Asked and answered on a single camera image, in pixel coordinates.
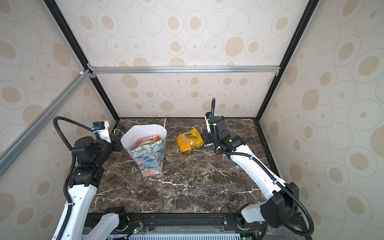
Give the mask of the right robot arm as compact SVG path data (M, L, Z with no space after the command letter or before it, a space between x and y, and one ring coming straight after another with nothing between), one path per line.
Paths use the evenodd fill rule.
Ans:
M238 227L246 231L253 223L259 223L261 235L264 235L267 227L284 226L297 235L311 236L315 230L314 221L299 200L298 186L293 182L287 183L274 174L239 135L231 135L225 118L215 115L215 106L216 100L212 99L211 110L205 114L207 129L203 131L204 142L213 144L215 154L224 155L240 166L265 198L262 203L245 205L232 214ZM308 221L306 230L299 231L288 224L298 210L302 211Z

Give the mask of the floral white paper bag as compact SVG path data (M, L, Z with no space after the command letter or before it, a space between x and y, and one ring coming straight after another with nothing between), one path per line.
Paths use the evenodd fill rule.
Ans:
M162 125L135 125L123 134L122 145L138 166L143 177L162 174L167 141L166 121ZM145 137L159 135L159 141L136 148L136 141Z

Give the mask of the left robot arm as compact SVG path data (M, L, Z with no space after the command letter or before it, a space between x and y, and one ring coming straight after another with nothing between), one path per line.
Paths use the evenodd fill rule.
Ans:
M81 127L95 136L82 137L71 145L61 130L59 121ZM88 128L74 120L57 116L53 119L53 125L72 155L70 171L63 185L66 204L53 238L79 240L92 199L105 171L103 164L113 152L123 150L121 139L124 134L122 131L110 133L107 121L95 122L92 128Z

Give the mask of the yellow snack bag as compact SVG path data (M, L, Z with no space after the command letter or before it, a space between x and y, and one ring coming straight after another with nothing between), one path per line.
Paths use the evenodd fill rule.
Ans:
M204 145L203 138L196 128L180 134L177 137L177 143L181 153L200 148Z

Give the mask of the pink Fox's candy bag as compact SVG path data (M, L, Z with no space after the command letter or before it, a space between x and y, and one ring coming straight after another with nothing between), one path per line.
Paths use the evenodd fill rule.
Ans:
M159 141L159 135L153 135L145 137L136 141L136 148L139 148L144 145L151 145Z

